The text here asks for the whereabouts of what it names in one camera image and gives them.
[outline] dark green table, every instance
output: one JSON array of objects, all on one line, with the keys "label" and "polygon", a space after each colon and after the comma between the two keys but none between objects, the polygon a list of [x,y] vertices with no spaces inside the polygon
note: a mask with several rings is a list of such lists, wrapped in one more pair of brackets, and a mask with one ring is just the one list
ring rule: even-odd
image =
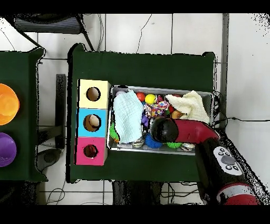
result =
[{"label": "dark green table", "polygon": [[8,124],[0,126],[16,142],[15,160],[0,167],[0,180],[46,181],[35,167],[37,142],[36,66],[44,49],[30,52],[0,52],[0,83],[10,86],[20,100],[20,109]]},{"label": "dark green table", "polygon": [[198,181],[194,156],[108,151],[104,166],[74,165],[78,79],[107,80],[112,85],[213,91],[215,55],[152,55],[69,51],[67,180]]}]

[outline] purple bowl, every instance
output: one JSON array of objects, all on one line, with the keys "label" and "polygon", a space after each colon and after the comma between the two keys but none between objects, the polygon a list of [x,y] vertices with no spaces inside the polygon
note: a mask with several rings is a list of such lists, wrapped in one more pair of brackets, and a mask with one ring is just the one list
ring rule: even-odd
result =
[{"label": "purple bowl", "polygon": [[17,148],[14,140],[5,133],[0,133],[0,167],[10,165],[15,156]]}]

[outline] gray metal tray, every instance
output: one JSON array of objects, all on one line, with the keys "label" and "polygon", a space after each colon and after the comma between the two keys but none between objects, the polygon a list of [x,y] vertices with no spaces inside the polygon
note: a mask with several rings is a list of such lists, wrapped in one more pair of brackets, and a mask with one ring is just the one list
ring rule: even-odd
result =
[{"label": "gray metal tray", "polygon": [[[144,94],[187,94],[188,90],[175,90],[175,89],[157,89],[147,87],[134,87],[134,86],[112,86],[110,90],[110,102],[113,102],[115,94],[118,91],[128,92],[128,89],[134,92],[143,92]],[[210,123],[213,122],[213,108],[214,108],[214,95],[211,92],[197,92],[202,97],[202,103],[204,104],[205,111],[210,118]],[[140,148],[133,147],[131,144],[121,144],[121,147],[110,137],[110,125],[113,122],[113,103],[109,107],[109,124],[108,124],[108,135],[107,135],[107,146],[110,150],[121,150],[121,151],[133,151],[133,152],[148,152],[148,153],[164,153],[164,154],[182,154],[182,155],[194,155],[194,150],[186,152],[180,148],[169,148],[166,144],[163,144],[160,148],[150,148],[144,144]]]}]

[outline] light blue cloth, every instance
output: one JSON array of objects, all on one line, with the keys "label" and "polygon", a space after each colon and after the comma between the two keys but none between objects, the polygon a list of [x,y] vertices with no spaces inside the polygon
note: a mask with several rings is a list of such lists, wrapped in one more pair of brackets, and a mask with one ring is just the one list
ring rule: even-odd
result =
[{"label": "light blue cloth", "polygon": [[119,143],[133,142],[142,136],[141,117],[143,105],[134,93],[119,94],[113,101],[115,129],[120,137]]}]

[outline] red ball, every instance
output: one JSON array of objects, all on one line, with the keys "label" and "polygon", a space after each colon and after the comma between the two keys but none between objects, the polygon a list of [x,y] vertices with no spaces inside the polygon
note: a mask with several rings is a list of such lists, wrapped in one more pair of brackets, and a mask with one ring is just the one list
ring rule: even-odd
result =
[{"label": "red ball", "polygon": [[172,107],[172,105],[169,106],[169,111],[172,113],[175,109]]},{"label": "red ball", "polygon": [[136,93],[136,95],[137,95],[138,99],[139,99],[141,102],[143,102],[144,99],[146,98],[146,96],[145,96],[145,94],[144,94],[143,92],[138,92],[138,93]]}]

